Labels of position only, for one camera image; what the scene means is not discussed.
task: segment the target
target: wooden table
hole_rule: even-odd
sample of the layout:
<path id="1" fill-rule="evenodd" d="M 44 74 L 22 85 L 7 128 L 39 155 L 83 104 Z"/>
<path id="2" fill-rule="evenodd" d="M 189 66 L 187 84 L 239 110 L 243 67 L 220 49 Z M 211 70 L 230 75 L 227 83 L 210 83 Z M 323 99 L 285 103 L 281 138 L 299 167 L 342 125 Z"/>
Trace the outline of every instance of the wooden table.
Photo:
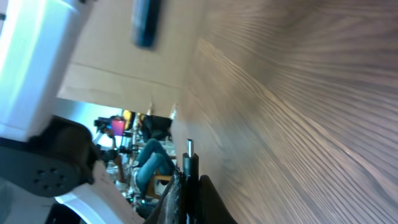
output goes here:
<path id="1" fill-rule="evenodd" d="M 239 223 L 398 223 L 398 2 L 205 7 L 177 155 Z"/>

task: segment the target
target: blue jeans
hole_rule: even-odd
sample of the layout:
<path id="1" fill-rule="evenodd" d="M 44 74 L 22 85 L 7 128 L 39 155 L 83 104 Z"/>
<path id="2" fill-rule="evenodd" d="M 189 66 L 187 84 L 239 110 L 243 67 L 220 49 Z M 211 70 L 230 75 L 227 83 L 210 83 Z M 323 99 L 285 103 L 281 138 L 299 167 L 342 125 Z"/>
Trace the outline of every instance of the blue jeans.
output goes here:
<path id="1" fill-rule="evenodd" d="M 137 173 L 136 183 L 142 194 L 146 193 L 147 186 L 157 169 L 162 175 L 172 175 L 174 171 L 173 161 L 156 139 L 150 139 L 147 142 L 138 155 L 137 161 L 140 169 Z"/>

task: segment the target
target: metal pin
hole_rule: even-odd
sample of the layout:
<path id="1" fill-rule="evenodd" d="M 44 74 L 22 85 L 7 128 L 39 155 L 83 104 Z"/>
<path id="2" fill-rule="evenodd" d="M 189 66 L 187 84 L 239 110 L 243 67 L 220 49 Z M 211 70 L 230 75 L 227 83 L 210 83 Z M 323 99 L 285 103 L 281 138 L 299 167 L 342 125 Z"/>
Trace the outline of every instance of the metal pin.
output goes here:
<path id="1" fill-rule="evenodd" d="M 188 156 L 191 158 L 194 155 L 193 151 L 193 140 L 192 139 L 187 139 L 187 147 L 188 147 Z"/>

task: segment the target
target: beige wall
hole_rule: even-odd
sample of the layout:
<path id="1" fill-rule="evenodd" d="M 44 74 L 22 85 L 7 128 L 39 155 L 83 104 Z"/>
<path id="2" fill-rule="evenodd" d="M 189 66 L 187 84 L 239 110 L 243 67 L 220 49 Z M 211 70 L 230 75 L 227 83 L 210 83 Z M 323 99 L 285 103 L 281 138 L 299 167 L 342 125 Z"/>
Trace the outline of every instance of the beige wall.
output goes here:
<path id="1" fill-rule="evenodd" d="M 180 98 L 202 1 L 163 1 L 154 51 L 131 44 L 132 0 L 99 0 L 77 43 L 59 97 L 168 116 Z"/>

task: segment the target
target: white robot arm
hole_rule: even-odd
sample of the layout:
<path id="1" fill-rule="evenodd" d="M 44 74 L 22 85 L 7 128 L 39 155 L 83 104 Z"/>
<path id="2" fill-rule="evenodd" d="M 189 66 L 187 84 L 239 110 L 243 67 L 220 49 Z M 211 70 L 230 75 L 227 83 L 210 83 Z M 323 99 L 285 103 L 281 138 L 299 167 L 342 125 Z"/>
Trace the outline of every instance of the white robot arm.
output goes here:
<path id="1" fill-rule="evenodd" d="M 9 1 L 0 36 L 0 176 L 55 197 L 87 223 L 142 223 L 95 159 L 91 134 L 52 116 L 91 6 L 92 0 Z M 68 138 L 78 138 L 82 149 L 68 151 Z M 13 157 L 14 164 L 6 161 Z M 24 169 L 14 162 L 23 158 L 30 161 Z"/>

